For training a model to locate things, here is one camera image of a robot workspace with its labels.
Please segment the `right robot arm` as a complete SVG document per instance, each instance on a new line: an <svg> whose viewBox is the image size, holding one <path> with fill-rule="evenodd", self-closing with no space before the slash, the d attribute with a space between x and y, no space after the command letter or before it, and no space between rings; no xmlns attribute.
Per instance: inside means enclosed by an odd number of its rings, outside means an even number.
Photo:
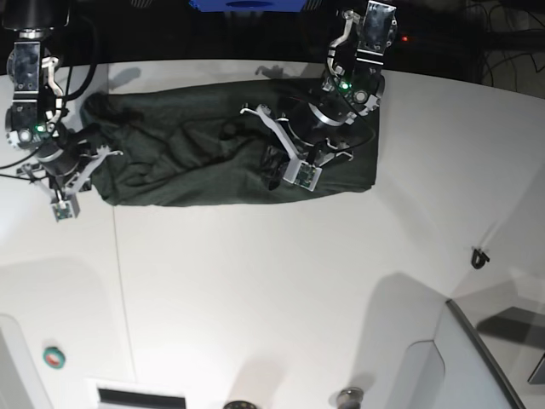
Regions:
<svg viewBox="0 0 545 409"><path fill-rule="evenodd" d="M60 57L48 51L46 41L72 23L73 1L7 1L2 27L14 32L7 61L13 98L5 117L8 144L26 153L14 163L21 179L38 185L55 210L74 210L77 194L93 173L116 151L106 142L100 126L89 124L75 132L63 120L67 104L83 95L98 66L98 32L93 29L87 75L70 91L55 78Z"/></svg>

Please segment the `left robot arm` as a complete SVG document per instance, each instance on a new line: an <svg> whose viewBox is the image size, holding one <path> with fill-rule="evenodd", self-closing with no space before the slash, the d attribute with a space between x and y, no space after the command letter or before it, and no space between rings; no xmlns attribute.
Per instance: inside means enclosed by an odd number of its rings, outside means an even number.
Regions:
<svg viewBox="0 0 545 409"><path fill-rule="evenodd" d="M342 10L343 28L329 43L317 85L297 96L287 112L274 113L265 104L241 108L276 138L261 160L268 189L286 182L312 192L327 165L353 160L358 148L375 140L378 131L369 116L382 102L382 68L398 30L396 10L384 1Z"/></svg>

